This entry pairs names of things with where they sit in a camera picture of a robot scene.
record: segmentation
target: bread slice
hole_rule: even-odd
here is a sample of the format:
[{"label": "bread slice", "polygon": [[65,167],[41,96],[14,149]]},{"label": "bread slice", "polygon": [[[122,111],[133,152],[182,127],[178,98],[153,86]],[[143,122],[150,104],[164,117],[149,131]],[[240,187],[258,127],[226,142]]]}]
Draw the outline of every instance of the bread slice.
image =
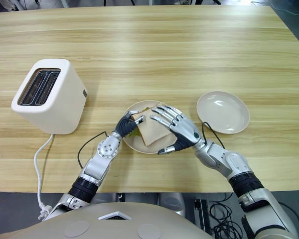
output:
[{"label": "bread slice", "polygon": [[152,108],[145,109],[137,114],[132,115],[133,120],[137,120],[139,117],[145,116],[144,122],[138,124],[138,128],[141,133],[142,140],[145,146],[149,146],[152,143],[154,143],[156,140],[159,140],[160,138],[163,138],[164,136],[171,133],[163,125],[150,118],[151,115],[161,117],[159,114],[151,111]]}]

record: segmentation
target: white toaster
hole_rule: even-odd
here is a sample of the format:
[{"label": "white toaster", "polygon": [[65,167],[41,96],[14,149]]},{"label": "white toaster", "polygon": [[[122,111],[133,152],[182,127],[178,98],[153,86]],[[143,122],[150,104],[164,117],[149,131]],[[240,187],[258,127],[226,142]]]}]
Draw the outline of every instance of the white toaster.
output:
[{"label": "white toaster", "polygon": [[11,108],[45,133],[72,133],[80,121],[87,90],[65,59],[34,64],[12,100]]}]

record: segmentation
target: beige plate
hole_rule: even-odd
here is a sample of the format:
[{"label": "beige plate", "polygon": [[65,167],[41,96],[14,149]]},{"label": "beige plate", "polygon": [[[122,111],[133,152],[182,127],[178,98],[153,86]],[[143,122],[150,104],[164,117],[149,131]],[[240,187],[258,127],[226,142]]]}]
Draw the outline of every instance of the beige plate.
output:
[{"label": "beige plate", "polygon": [[[159,101],[140,101],[135,103],[134,105],[130,106],[124,114],[126,114],[127,111],[142,111],[146,107],[154,107],[157,104],[162,103]],[[143,140],[140,136],[131,136],[128,135],[123,138],[124,142],[133,150],[140,152],[140,153],[157,153],[160,149],[165,148],[167,146],[170,146],[175,143],[176,137],[174,134],[169,134],[164,136],[163,138],[160,138],[159,140],[152,143],[150,146],[145,146],[143,143]]]},{"label": "beige plate", "polygon": [[213,91],[202,95],[197,102],[197,113],[201,121],[208,122],[220,133],[239,133],[250,119],[245,103],[230,93]]}]

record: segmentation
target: robotic arm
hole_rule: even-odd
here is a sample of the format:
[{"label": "robotic arm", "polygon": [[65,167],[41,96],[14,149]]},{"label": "robotic arm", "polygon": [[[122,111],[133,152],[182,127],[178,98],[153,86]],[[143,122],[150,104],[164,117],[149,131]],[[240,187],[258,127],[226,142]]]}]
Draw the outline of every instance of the robotic arm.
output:
[{"label": "robotic arm", "polygon": [[138,111],[127,112],[111,134],[99,143],[97,152],[83,167],[70,191],[62,195],[59,202],[43,221],[90,205],[109,170],[110,163],[118,154],[122,138],[144,121],[144,116],[135,121],[131,120],[131,116],[136,113]]},{"label": "robotic arm", "polygon": [[245,212],[242,218],[248,237],[297,239],[296,228],[280,204],[264,188],[239,153],[228,151],[213,141],[204,140],[197,126],[180,110],[171,106],[153,109],[162,116],[151,118],[168,128],[177,137],[174,145],[161,149],[158,154],[193,147],[196,157],[207,167],[220,172],[231,184],[238,202]]}]

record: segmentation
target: table surface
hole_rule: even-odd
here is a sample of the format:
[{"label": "table surface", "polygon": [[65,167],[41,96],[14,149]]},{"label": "table surface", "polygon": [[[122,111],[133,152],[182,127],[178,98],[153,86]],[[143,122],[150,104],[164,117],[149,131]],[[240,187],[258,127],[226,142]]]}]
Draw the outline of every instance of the table surface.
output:
[{"label": "table surface", "polygon": [[[67,192],[80,172],[77,151],[111,131],[130,105],[158,100],[198,126],[198,98],[240,97],[251,121],[219,134],[273,191],[299,190],[299,42],[269,7],[126,6],[0,14],[0,191],[36,192],[33,155],[49,135],[10,104],[32,65],[66,58],[89,91],[81,122],[39,155],[43,192]],[[208,131],[207,136],[216,140]],[[85,163],[99,142],[82,151]],[[192,149],[145,155],[122,143],[100,192],[232,191]]]}]

